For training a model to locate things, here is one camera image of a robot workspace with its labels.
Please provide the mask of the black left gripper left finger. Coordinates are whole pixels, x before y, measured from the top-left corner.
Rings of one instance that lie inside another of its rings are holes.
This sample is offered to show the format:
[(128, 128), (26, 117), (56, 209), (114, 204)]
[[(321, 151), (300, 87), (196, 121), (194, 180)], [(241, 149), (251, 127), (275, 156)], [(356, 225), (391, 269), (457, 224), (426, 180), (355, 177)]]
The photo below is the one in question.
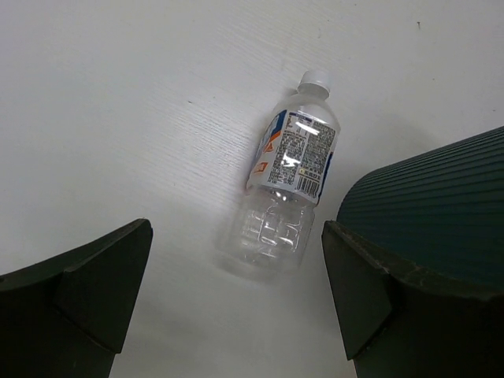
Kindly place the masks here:
[(1, 277), (3, 377), (107, 377), (124, 345), (153, 240), (137, 219)]

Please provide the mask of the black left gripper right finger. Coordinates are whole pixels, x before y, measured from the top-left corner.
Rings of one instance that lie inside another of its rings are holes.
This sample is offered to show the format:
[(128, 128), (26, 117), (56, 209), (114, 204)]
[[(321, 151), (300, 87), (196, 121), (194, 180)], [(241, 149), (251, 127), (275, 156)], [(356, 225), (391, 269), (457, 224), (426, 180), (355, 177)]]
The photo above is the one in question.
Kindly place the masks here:
[(346, 358), (358, 376), (502, 376), (502, 290), (437, 273), (335, 221), (321, 238)]

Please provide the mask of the clear bottle blue orange label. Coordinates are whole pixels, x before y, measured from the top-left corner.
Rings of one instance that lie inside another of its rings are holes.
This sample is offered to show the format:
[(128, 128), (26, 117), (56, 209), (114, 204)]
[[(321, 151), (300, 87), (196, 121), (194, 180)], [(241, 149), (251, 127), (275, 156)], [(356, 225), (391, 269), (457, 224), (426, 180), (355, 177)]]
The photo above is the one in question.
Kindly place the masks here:
[(228, 272), (267, 281), (301, 265), (341, 131), (329, 96), (329, 75), (309, 70), (274, 108), (218, 243)]

